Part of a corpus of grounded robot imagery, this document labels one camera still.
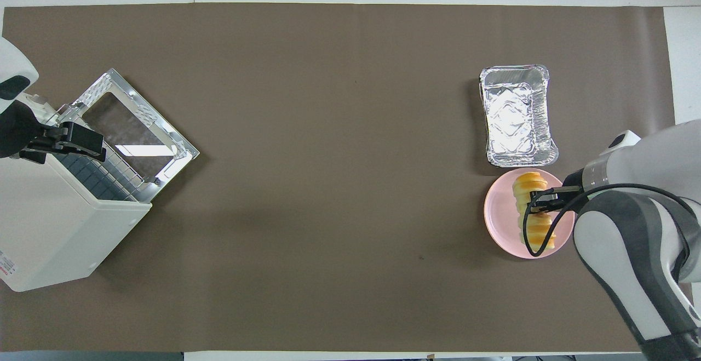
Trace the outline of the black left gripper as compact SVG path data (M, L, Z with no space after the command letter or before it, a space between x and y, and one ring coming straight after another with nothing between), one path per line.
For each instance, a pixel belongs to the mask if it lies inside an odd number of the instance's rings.
M45 135L48 127L40 124L27 105L13 101L2 112L1 157L25 159L44 164L46 154L75 154L94 161L104 162L107 149L103 148L104 137L77 122L60 124L59 144L70 148L57 149L54 141Z

